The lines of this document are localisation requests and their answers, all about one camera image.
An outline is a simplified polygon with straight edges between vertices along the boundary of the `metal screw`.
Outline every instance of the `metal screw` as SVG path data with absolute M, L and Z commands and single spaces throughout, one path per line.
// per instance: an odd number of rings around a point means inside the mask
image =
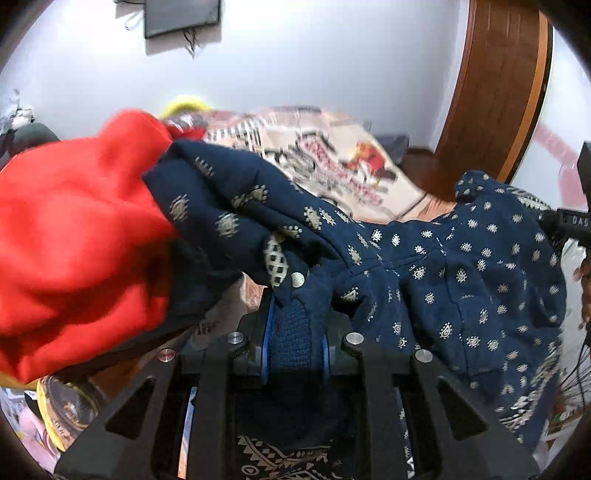
M 164 348 L 158 352 L 158 360 L 164 362 L 165 364 L 174 360 L 174 357 L 176 356 L 177 352 L 171 348 Z
M 232 345 L 238 345 L 244 341 L 244 334 L 241 332 L 230 332 L 228 333 L 226 340 L 228 340 L 228 343 L 231 343 Z
M 414 356 L 419 362 L 424 364 L 433 360 L 433 354 L 429 350 L 418 350 Z
M 345 340 L 347 340 L 347 342 L 349 342 L 351 345 L 359 345 L 363 343 L 365 339 L 363 338 L 363 335 L 361 335 L 360 333 L 351 332 L 347 334 Z

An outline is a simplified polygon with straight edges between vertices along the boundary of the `brown door frame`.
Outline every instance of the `brown door frame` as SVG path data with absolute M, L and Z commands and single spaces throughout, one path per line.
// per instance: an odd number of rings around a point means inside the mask
M 515 174 L 519 162 L 530 144 L 531 136 L 540 116 L 540 109 L 544 102 L 550 62 L 552 57 L 552 26 L 548 19 L 540 12 L 540 40 L 538 42 L 538 60 L 535 64 L 534 81 L 531 85 L 530 97 L 525 107 L 521 125 L 515 136 L 515 141 L 507 155 L 497 179 L 502 182 L 510 181 Z
M 453 93 L 449 113 L 447 114 L 447 118 L 441 132 L 441 137 L 435 150 L 436 157 L 439 156 L 441 153 L 441 148 L 447 141 L 447 136 L 449 135 L 450 128 L 453 125 L 453 119 L 456 114 L 457 106 L 464 88 L 466 73 L 470 63 L 470 54 L 472 52 L 472 42 L 474 39 L 476 3 L 477 0 L 470 0 L 466 41 L 462 54 L 462 63 L 457 77 L 456 88 Z M 538 41 L 538 58 L 535 65 L 534 80 L 521 124 L 515 136 L 515 140 L 511 146 L 511 150 L 509 151 L 505 162 L 503 163 L 503 166 L 501 167 L 501 171 L 497 176 L 497 179 L 502 182 L 510 180 L 515 173 L 517 165 L 521 161 L 525 150 L 527 149 L 527 145 L 529 144 L 540 114 L 541 104 L 545 94 L 545 87 L 548 81 L 548 74 L 550 72 L 550 60 L 552 53 L 551 28 L 552 27 L 548 23 L 548 19 L 542 13 L 540 13 L 540 39 Z

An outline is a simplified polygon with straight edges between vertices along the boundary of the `wire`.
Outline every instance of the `wire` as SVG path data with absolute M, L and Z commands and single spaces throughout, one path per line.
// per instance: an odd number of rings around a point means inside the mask
M 140 10 L 137 12 L 132 13 L 129 18 L 125 21 L 125 29 L 128 32 L 135 30 L 139 27 L 139 24 L 142 23 L 142 18 L 144 17 L 144 11 Z
M 567 380 L 568 380 L 570 377 L 572 377 L 572 376 L 573 376 L 573 374 L 574 374 L 574 373 L 576 373 L 577 369 L 580 367 L 580 364 L 581 364 L 581 357 L 580 357 L 580 355 L 579 355 L 579 361 L 578 361 L 577 365 L 576 365 L 576 366 L 573 368 L 573 370 L 571 371 L 571 373 L 569 373 L 569 374 L 567 375 L 567 377 L 566 377 L 564 380 L 562 380 L 562 382 L 560 382 L 560 385 L 559 385 L 559 387 L 562 387 L 562 385 L 564 385 L 564 382 L 566 382 L 566 381 L 567 381 Z
M 185 37 L 185 40 L 187 40 L 188 43 L 185 49 L 191 54 L 193 60 L 195 60 L 195 49 L 199 46 L 197 44 L 197 30 L 195 28 L 188 28 L 186 30 L 183 30 L 183 36 Z
M 583 356 L 583 350 L 586 347 L 586 345 L 583 343 L 583 345 L 581 345 L 581 350 L 579 351 L 579 363 L 577 364 L 577 382 L 579 383 L 579 390 L 581 392 L 581 400 L 583 401 L 583 408 L 587 407 L 587 404 L 585 403 L 585 393 L 583 391 L 583 383 L 581 382 L 581 377 L 579 375 L 579 367 L 581 364 L 581 357 Z

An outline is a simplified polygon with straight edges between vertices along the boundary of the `white wall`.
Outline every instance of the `white wall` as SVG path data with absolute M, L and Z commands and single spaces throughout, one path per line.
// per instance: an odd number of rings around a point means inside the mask
M 449 68 L 447 71 L 447 82 L 443 91 L 441 99 L 441 108 L 439 115 L 435 120 L 433 126 L 433 135 L 429 143 L 429 148 L 435 152 L 437 144 L 441 138 L 445 121 L 449 108 L 452 105 L 453 94 L 456 91 L 457 78 L 460 74 L 460 67 L 462 66 L 462 58 L 464 56 L 464 45 L 466 44 L 466 33 L 468 30 L 468 15 L 470 10 L 470 0 L 460 0 L 457 4 L 457 27 L 456 39 L 451 45 Z
M 247 110 L 307 103 L 429 145 L 449 84 L 460 0 L 225 0 L 222 40 L 192 60 L 146 55 L 110 0 L 54 0 L 0 74 L 0 98 L 61 138 L 94 134 L 118 109 L 158 114 L 181 93 Z
M 573 175 L 568 172 L 573 155 L 578 157 L 583 142 L 591 141 L 590 106 L 591 81 L 569 45 L 555 30 L 546 96 L 533 139 L 513 185 L 536 194 L 554 208 L 584 206 L 572 199 L 569 189 L 577 185 L 569 182 L 566 176 Z M 552 137 L 550 140 L 546 138 L 548 133 Z

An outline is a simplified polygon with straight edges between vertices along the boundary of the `wooden door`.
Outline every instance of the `wooden door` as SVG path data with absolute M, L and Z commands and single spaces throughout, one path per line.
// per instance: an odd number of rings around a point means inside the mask
M 466 47 L 436 158 L 448 179 L 483 170 L 506 181 L 537 120 L 548 22 L 515 0 L 470 0 Z

